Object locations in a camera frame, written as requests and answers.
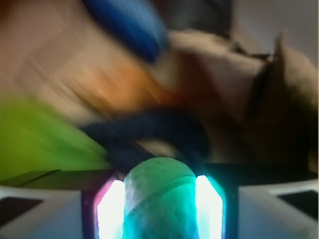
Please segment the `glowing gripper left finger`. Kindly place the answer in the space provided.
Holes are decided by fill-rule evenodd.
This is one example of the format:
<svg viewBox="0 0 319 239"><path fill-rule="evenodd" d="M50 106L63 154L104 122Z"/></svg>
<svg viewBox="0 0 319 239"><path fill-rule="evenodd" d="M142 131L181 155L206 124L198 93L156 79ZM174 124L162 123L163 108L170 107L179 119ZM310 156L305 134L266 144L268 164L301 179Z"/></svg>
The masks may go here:
<svg viewBox="0 0 319 239"><path fill-rule="evenodd" d="M85 239L121 239L124 183L116 173L93 173L81 190Z"/></svg>

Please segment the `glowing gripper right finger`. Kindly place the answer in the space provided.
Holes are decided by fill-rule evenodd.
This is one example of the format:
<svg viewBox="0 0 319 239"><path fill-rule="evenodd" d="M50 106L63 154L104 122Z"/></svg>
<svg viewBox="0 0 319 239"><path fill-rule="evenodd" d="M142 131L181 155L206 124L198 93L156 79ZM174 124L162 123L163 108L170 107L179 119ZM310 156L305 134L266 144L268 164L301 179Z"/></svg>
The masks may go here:
<svg viewBox="0 0 319 239"><path fill-rule="evenodd" d="M224 164L205 164L196 175L195 191L199 238L238 238L238 194L229 169Z"/></svg>

